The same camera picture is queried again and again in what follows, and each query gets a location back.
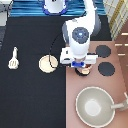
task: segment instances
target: white panel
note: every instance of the white panel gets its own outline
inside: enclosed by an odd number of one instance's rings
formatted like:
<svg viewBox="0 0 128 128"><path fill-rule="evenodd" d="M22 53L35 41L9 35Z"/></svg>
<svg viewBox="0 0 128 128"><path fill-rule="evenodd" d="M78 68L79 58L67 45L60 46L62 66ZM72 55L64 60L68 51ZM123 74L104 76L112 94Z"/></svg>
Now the white panel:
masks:
<svg viewBox="0 0 128 128"><path fill-rule="evenodd" d="M123 5L122 5L122 7L121 7L121 9L120 9L120 12L121 12L121 13L123 12L124 8L126 8L126 7L125 7L125 3L123 3Z"/></svg>
<svg viewBox="0 0 128 128"><path fill-rule="evenodd" d="M112 5L113 5L114 7L116 7L117 4L118 4L118 2L119 2L119 0L114 0Z"/></svg>
<svg viewBox="0 0 128 128"><path fill-rule="evenodd" d="M116 20L118 21L121 18L120 13L118 13Z"/></svg>
<svg viewBox="0 0 128 128"><path fill-rule="evenodd" d="M107 3L108 3L108 4L112 4L112 0L108 0Z"/></svg>
<svg viewBox="0 0 128 128"><path fill-rule="evenodd" d="M124 17L125 13L127 13L127 8L125 7L124 10L121 12L122 18Z"/></svg>
<svg viewBox="0 0 128 128"><path fill-rule="evenodd" d="M111 17L110 17L110 16L108 16L108 22L110 22L110 20L111 20Z"/></svg>
<svg viewBox="0 0 128 128"><path fill-rule="evenodd" d="M117 28L116 22L114 22L113 26L112 26L112 30L114 32L115 28Z"/></svg>
<svg viewBox="0 0 128 128"><path fill-rule="evenodd" d="M3 4L10 4L12 0L0 0Z"/></svg>
<svg viewBox="0 0 128 128"><path fill-rule="evenodd" d="M128 13L125 14L124 21L126 21L127 19L128 19Z"/></svg>
<svg viewBox="0 0 128 128"><path fill-rule="evenodd" d="M120 15L120 18L117 20L117 24L120 24L121 21L122 21L122 19L121 19L121 15Z"/></svg>
<svg viewBox="0 0 128 128"><path fill-rule="evenodd" d="M108 14L109 9L110 9L110 6L106 5L106 8L105 8L106 14Z"/></svg>
<svg viewBox="0 0 128 128"><path fill-rule="evenodd" d="M120 22L119 28L122 29L123 27L123 21Z"/></svg>
<svg viewBox="0 0 128 128"><path fill-rule="evenodd" d="M106 2L107 2L107 0L103 0L103 2L104 2L104 3L106 3Z"/></svg>
<svg viewBox="0 0 128 128"><path fill-rule="evenodd" d="M118 28L119 28L119 30L122 28L122 25L121 25L121 23L119 24Z"/></svg>
<svg viewBox="0 0 128 128"><path fill-rule="evenodd" d="M114 36L116 37L118 35L118 30L116 30L116 32L115 32L115 34L114 34Z"/></svg>
<svg viewBox="0 0 128 128"><path fill-rule="evenodd" d="M115 8L111 7L109 14L112 16L115 11Z"/></svg>

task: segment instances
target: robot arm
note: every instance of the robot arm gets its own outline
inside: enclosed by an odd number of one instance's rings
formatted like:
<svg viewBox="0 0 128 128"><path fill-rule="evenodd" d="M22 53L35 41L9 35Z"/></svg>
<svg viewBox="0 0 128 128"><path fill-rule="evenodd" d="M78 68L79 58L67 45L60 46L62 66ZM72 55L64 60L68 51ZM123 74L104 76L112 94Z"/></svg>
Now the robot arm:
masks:
<svg viewBox="0 0 128 128"><path fill-rule="evenodd" d="M87 9L86 16L68 20L62 26L63 38L69 47L63 48L60 57L60 63L69 64L72 67L74 62L77 67L84 67L86 64L94 64L96 62L97 55L87 55L90 36L94 32L97 26L96 24L96 8L94 1L84 0L85 7ZM75 60L82 60L82 66Z"/></svg>

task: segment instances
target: black table surface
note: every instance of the black table surface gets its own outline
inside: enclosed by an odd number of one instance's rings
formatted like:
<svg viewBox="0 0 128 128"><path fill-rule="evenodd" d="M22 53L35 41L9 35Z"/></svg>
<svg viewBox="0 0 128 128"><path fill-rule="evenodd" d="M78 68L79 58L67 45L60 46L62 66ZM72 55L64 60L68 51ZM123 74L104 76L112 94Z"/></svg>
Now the black table surface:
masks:
<svg viewBox="0 0 128 128"><path fill-rule="evenodd" d="M66 128L66 69L43 73L39 59L49 53L64 21L72 18L8 18L0 51L0 128ZM107 35L106 31L103 28L100 33ZM107 40L109 36L104 39L100 33L93 40ZM61 35L52 49L58 61L64 46ZM14 47L18 48L20 65L10 70L8 62Z"/></svg>

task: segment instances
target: white bowl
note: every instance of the white bowl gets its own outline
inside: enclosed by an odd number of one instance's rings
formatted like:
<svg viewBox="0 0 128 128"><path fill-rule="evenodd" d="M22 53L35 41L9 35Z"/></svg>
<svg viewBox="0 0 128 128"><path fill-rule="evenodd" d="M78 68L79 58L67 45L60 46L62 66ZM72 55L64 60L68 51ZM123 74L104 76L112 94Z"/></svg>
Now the white bowl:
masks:
<svg viewBox="0 0 128 128"><path fill-rule="evenodd" d="M94 128L105 127L115 116L112 97L99 87L87 87L76 98L76 111L80 119Z"/></svg>

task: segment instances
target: black base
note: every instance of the black base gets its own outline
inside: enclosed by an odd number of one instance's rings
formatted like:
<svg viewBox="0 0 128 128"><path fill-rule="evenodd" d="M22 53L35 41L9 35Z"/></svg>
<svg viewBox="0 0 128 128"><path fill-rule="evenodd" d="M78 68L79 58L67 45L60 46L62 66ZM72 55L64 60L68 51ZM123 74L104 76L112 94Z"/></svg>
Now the black base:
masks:
<svg viewBox="0 0 128 128"><path fill-rule="evenodd" d="M80 73L80 72L77 70L77 68L75 68L75 72L76 72L76 74L79 75L79 76L88 76L88 75L90 74L90 73L88 73L88 74Z"/></svg>

